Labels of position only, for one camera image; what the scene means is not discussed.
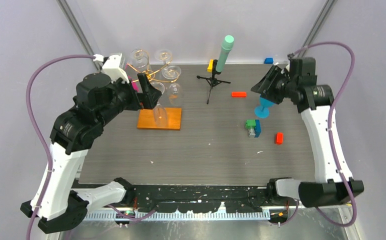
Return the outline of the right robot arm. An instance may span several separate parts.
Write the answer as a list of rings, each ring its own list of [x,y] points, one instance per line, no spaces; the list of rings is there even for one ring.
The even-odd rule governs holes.
[[[343,156],[335,126],[334,96],[328,85],[318,85],[316,61],[294,58],[286,67],[273,65],[252,91],[259,98],[234,100],[218,97],[203,105],[193,82],[187,82],[187,100],[166,90],[171,103],[165,112],[180,111],[184,122],[166,131],[160,105],[139,114],[140,141],[134,154],[144,159],[168,161],[187,173],[203,167],[205,156],[221,160],[230,170],[241,163],[263,158],[268,173],[280,171],[277,161],[290,166],[295,160],[314,160],[314,181],[291,177],[272,178],[266,198],[280,205],[296,199],[307,208],[355,203],[364,184],[354,180]]]

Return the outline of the blue plastic wine glass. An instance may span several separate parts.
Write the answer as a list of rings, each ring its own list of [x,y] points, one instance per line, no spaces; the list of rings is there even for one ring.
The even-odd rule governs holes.
[[[263,97],[260,97],[259,104],[260,105],[254,109],[254,114],[258,118],[265,119],[270,115],[270,107],[275,105],[275,103]]]

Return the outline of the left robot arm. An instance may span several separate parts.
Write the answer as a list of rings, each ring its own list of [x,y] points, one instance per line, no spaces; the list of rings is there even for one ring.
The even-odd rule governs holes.
[[[86,192],[76,192],[72,185],[89,149],[110,121],[123,111],[151,110],[157,105],[161,91],[144,73],[138,74],[138,80],[141,92],[122,78],[112,81],[104,73],[89,74],[76,86],[74,106],[56,118],[50,134],[53,166],[43,176],[49,185],[40,208],[34,210],[35,199],[20,208],[28,217],[39,217],[38,227],[45,234],[72,230],[89,212],[104,206],[129,207],[134,202],[133,185],[121,177]]]

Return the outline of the pink plastic wine glass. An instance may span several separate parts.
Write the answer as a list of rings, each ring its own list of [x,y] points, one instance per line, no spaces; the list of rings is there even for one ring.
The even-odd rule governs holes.
[[[128,79],[129,79],[129,81],[130,81],[130,83],[131,83],[133,89],[134,89],[136,92],[138,92],[138,91],[139,91],[139,88],[138,88],[137,83],[136,83],[130,76],[128,77]]]

